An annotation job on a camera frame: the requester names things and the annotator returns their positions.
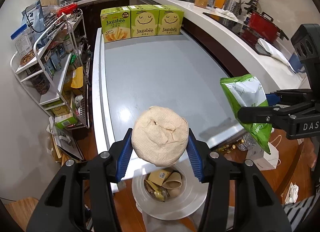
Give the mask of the middle Jagabee smiley box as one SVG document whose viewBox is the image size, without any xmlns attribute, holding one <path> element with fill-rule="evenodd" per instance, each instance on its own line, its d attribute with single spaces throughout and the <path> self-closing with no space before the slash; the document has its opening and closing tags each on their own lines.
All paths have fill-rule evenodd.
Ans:
<svg viewBox="0 0 320 232">
<path fill-rule="evenodd" d="M 159 20 L 159 8 L 154 5 L 130 5 L 131 37 L 156 36 Z"/>
</svg>

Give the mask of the right Jagabee smiley box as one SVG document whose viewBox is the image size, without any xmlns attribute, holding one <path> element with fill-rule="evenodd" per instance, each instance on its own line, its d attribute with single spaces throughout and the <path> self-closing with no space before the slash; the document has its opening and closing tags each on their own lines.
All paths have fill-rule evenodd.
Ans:
<svg viewBox="0 0 320 232">
<path fill-rule="evenodd" d="M 155 5 L 159 9 L 158 36 L 179 35 L 184 11 L 172 5 Z"/>
</svg>

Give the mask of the Jagabee box with fries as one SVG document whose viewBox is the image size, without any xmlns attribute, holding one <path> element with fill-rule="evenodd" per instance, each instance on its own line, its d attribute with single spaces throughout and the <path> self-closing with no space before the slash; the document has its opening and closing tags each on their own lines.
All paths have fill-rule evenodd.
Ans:
<svg viewBox="0 0 320 232">
<path fill-rule="evenodd" d="M 127 6 L 101 10 L 100 20 L 105 43 L 131 38 L 131 10 Z"/>
</svg>

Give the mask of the blue snack bag on rack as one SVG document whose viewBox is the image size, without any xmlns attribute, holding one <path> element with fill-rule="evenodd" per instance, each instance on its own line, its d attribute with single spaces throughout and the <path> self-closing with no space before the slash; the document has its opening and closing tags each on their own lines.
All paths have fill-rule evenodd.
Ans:
<svg viewBox="0 0 320 232">
<path fill-rule="evenodd" d="M 46 30 L 40 0 L 37 0 L 22 11 L 22 25 L 24 24 L 27 24 L 31 29 L 35 39 L 39 38 L 39 36 Z"/>
</svg>

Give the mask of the white round trash bin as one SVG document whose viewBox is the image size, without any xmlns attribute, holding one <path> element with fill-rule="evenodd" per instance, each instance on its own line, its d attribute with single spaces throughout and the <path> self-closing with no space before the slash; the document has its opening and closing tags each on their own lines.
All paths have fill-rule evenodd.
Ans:
<svg viewBox="0 0 320 232">
<path fill-rule="evenodd" d="M 205 202 L 207 184 L 194 177 L 188 162 L 180 162 L 172 168 L 182 176 L 180 189 L 165 189 L 148 181 L 148 175 L 135 177 L 132 193 L 140 212 L 159 220 L 180 220 L 193 214 Z"/>
</svg>

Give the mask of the metal utensil holder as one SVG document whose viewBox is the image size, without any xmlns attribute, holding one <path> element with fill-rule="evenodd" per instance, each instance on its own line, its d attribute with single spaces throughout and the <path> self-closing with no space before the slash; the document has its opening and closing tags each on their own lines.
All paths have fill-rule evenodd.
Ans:
<svg viewBox="0 0 320 232">
<path fill-rule="evenodd" d="M 223 9 L 233 13 L 235 16 L 240 15 L 242 12 L 241 3 L 235 0 L 225 0 Z"/>
</svg>

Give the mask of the red pot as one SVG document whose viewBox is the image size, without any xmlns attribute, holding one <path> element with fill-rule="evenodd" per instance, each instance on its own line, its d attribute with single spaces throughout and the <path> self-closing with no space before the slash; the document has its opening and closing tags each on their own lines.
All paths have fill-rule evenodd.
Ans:
<svg viewBox="0 0 320 232">
<path fill-rule="evenodd" d="M 274 43 L 277 38 L 289 40 L 284 31 L 274 24 L 273 18 L 265 12 L 253 11 L 248 26 L 270 43 Z"/>
</svg>

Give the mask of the yellow box in bin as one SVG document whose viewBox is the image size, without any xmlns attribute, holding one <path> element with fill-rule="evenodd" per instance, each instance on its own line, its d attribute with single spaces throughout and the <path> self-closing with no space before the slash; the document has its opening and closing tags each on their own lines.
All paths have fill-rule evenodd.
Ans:
<svg viewBox="0 0 320 232">
<path fill-rule="evenodd" d="M 167 169 L 156 170 L 149 174 L 148 181 L 158 186 L 162 186 L 162 184 L 171 175 L 171 173 L 172 173 L 172 170 L 167 170 Z"/>
</svg>

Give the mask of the white paper bag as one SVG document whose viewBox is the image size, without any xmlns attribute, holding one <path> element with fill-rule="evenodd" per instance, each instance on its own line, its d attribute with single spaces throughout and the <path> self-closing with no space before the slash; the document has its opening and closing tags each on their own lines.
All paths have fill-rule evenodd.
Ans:
<svg viewBox="0 0 320 232">
<path fill-rule="evenodd" d="M 279 151 L 271 143 L 268 144 L 270 154 L 266 153 L 259 145 L 247 151 L 246 159 L 250 159 L 260 171 L 274 170 L 281 164 Z"/>
</svg>

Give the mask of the plastic water bottle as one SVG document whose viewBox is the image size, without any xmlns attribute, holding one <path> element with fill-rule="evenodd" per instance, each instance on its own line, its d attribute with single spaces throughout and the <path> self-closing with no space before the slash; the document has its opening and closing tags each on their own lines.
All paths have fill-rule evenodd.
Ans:
<svg viewBox="0 0 320 232">
<path fill-rule="evenodd" d="M 257 141 L 252 137 L 250 133 L 244 134 L 244 136 L 240 139 L 240 143 L 237 145 L 240 151 L 248 151 L 257 145 Z"/>
</svg>

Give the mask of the jagabee smiley box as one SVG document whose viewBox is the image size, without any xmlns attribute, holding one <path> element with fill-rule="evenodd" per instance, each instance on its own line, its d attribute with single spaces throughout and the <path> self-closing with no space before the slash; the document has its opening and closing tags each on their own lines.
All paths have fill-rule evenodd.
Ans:
<svg viewBox="0 0 320 232">
<path fill-rule="evenodd" d="M 184 11 L 172 5 L 155 5 L 159 9 L 158 36 L 179 35 Z"/>
<path fill-rule="evenodd" d="M 154 5 L 130 5 L 131 37 L 156 36 L 159 20 L 159 8 Z"/>
</svg>

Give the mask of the beige paper cup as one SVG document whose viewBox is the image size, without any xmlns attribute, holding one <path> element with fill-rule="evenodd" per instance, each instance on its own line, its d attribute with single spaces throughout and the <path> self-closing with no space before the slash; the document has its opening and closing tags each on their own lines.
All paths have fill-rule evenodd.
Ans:
<svg viewBox="0 0 320 232">
<path fill-rule="evenodd" d="M 162 187 L 165 189 L 180 189 L 182 186 L 182 176 L 179 172 L 173 172 L 171 175 L 163 182 Z"/>
</svg>

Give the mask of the beige paper ball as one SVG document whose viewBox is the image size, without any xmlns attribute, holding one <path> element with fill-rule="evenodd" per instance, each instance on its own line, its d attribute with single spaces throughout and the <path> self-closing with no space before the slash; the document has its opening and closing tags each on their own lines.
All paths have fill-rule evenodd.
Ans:
<svg viewBox="0 0 320 232">
<path fill-rule="evenodd" d="M 170 108 L 152 106 L 136 120 L 131 135 L 137 156 L 157 167 L 174 165 L 188 144 L 188 122 Z"/>
</svg>

